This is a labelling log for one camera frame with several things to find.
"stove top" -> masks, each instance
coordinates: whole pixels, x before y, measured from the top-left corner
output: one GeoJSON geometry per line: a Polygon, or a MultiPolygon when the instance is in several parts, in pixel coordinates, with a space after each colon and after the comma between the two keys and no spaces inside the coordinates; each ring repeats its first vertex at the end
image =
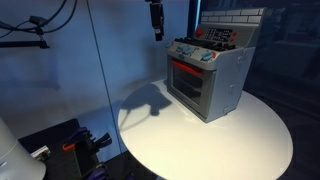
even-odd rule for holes
{"type": "Polygon", "coordinates": [[[202,48],[211,49],[219,52],[232,50],[236,48],[235,44],[221,43],[221,42],[216,43],[212,41],[198,40],[190,37],[176,38],[175,41],[180,43],[190,44],[193,46],[199,46],[202,48]]]}

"toy stove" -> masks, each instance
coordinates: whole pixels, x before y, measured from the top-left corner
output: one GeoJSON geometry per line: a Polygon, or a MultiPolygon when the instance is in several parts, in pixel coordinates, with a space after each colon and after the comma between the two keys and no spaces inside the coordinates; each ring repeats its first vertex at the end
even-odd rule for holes
{"type": "Polygon", "coordinates": [[[166,45],[167,90],[204,122],[236,109],[264,11],[203,12],[194,37],[166,45]]]}

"oven window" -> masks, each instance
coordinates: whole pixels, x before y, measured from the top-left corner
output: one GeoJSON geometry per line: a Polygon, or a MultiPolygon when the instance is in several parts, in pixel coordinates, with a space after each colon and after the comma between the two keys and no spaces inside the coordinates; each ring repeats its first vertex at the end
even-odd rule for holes
{"type": "Polygon", "coordinates": [[[196,104],[200,103],[202,79],[173,66],[172,85],[196,104]]]}

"oven door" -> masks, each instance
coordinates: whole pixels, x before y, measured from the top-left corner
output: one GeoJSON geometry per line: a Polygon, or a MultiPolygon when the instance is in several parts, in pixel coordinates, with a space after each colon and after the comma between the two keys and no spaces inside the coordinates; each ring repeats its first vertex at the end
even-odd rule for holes
{"type": "Polygon", "coordinates": [[[201,119],[208,117],[215,71],[206,71],[177,59],[168,60],[168,92],[201,119]]]}

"table top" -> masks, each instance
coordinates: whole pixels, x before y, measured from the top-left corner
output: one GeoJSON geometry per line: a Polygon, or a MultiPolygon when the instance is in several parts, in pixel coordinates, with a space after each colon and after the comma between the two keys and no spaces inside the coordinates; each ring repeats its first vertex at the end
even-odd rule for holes
{"type": "Polygon", "coordinates": [[[156,81],[125,100],[118,127],[132,155],[169,180],[276,179],[293,153],[281,118],[244,91],[236,110],[204,123],[156,81]]]}

